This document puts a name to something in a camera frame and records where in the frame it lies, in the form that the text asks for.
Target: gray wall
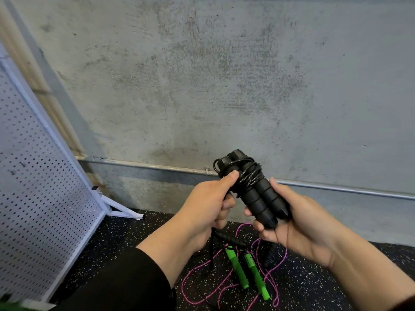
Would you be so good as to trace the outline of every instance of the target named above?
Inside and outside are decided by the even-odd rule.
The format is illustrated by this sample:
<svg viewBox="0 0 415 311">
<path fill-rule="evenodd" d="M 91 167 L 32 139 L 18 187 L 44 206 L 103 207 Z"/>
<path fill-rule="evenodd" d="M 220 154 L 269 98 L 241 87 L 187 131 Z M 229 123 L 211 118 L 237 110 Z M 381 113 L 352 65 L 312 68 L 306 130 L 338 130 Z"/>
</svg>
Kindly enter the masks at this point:
<svg viewBox="0 0 415 311">
<path fill-rule="evenodd" d="M 72 125 L 75 154 L 205 169 L 241 148 L 267 176 L 415 193 L 412 2 L 13 0 L 9 8 Z M 85 168 L 128 206 L 168 212 L 202 179 Z M 306 192 L 368 238 L 415 238 L 412 202 Z M 232 219 L 244 220 L 241 210 Z"/>
</svg>

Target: green handle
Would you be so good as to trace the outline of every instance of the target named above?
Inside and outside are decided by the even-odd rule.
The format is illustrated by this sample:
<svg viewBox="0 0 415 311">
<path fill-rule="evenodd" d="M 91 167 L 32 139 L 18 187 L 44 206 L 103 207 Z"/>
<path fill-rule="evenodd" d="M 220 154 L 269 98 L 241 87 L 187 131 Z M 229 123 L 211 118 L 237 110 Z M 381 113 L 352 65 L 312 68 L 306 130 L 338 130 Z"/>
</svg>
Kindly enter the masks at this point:
<svg viewBox="0 0 415 311">
<path fill-rule="evenodd" d="M 247 253 L 244 257 L 249 269 L 252 272 L 252 275 L 254 276 L 255 284 L 257 285 L 258 291 L 262 295 L 262 298 L 264 300 L 270 299 L 271 297 L 269 296 L 265 283 L 262 280 L 261 274 L 259 273 L 252 256 Z"/>
<path fill-rule="evenodd" d="M 226 249 L 226 254 L 228 255 L 229 261 L 231 261 L 232 267 L 234 268 L 234 271 L 236 275 L 238 276 L 239 282 L 241 283 L 241 286 L 243 289 L 246 289 L 249 287 L 248 279 L 245 276 L 245 273 L 242 269 L 242 266 L 240 265 L 238 261 L 238 257 L 236 256 L 235 251 L 231 249 Z"/>
</svg>

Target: black speckled floor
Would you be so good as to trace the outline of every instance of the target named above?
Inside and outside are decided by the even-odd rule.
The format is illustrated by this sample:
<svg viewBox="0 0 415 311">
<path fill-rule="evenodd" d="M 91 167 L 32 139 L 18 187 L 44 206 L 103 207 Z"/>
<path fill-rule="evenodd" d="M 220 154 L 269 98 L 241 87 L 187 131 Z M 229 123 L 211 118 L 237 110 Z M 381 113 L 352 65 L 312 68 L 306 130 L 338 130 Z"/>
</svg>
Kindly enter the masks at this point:
<svg viewBox="0 0 415 311">
<path fill-rule="evenodd" d="M 107 216 L 52 297 L 51 303 L 59 303 L 69 297 L 79 286 L 88 282 L 98 273 L 107 262 L 116 258 L 126 248 L 140 243 L 172 217 L 170 214 L 150 211 L 146 211 L 146 214 L 147 219 L 144 221 Z M 225 230 L 229 233 L 235 233 L 238 226 L 238 223 L 230 222 Z M 257 239 L 251 226 L 244 226 L 238 237 L 249 243 Z M 223 246 L 223 243 L 215 241 L 215 247 L 221 245 Z M 374 245 L 415 279 L 415 248 L 384 243 L 374 243 Z M 266 244 L 263 243 L 259 248 L 260 260 L 265 247 Z M 284 252 L 285 249 L 281 247 L 275 258 L 276 262 L 283 258 Z M 200 255 L 195 259 L 195 266 L 207 260 L 208 255 Z M 190 262 L 187 267 L 188 271 L 192 268 L 191 265 Z M 209 275 L 206 275 L 207 271 L 208 266 L 197 271 L 198 283 L 206 295 L 211 293 L 231 271 L 226 254 L 220 253 L 215 259 L 215 268 Z M 177 310 L 210 310 L 205 302 L 191 305 L 184 299 L 181 285 L 186 274 L 187 272 L 183 274 L 181 281 L 176 286 Z M 272 273 L 272 276 L 278 287 L 278 310 L 352 310 L 342 290 L 329 272 L 290 251 L 288 251 L 287 259 Z M 232 273 L 223 286 L 237 283 L 237 278 Z M 186 280 L 183 288 L 185 295 L 191 302 L 203 299 L 196 288 L 193 275 Z M 271 297 L 275 298 L 276 294 L 272 287 L 267 284 L 267 288 Z M 212 295 L 209 301 L 216 304 L 219 292 Z M 222 293 L 220 306 L 224 310 L 230 310 L 243 301 L 240 310 L 247 310 L 255 295 L 255 286 L 251 285 L 250 291 L 243 301 L 245 292 L 240 287 L 230 288 Z M 252 304 L 250 310 L 274 310 L 275 308 L 271 304 L 271 300 L 264 302 L 260 297 Z"/>
</svg>

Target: person's left hand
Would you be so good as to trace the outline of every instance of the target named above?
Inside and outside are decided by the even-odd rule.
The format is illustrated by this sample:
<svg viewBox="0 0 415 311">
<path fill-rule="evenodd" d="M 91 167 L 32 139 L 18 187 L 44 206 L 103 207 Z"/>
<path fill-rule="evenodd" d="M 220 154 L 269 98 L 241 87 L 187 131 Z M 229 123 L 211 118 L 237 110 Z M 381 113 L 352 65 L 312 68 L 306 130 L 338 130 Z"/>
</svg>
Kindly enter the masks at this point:
<svg viewBox="0 0 415 311">
<path fill-rule="evenodd" d="M 209 239 L 211 227 L 225 227 L 230 209 L 235 206 L 232 194 L 227 192 L 238 177 L 239 172 L 233 171 L 219 181 L 199 183 L 176 214 L 177 219 L 189 225 L 199 250 Z"/>
</svg>

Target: white pegboard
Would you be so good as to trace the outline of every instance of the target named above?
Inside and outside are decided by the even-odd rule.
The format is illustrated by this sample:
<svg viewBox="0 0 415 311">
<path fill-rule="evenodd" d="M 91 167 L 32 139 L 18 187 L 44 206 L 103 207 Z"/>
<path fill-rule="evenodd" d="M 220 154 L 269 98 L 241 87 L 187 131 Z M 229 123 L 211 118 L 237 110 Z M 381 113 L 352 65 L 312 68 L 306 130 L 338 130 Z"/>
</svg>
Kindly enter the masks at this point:
<svg viewBox="0 0 415 311">
<path fill-rule="evenodd" d="M 105 212 L 8 66 L 0 56 L 0 295 L 47 300 Z"/>
</svg>

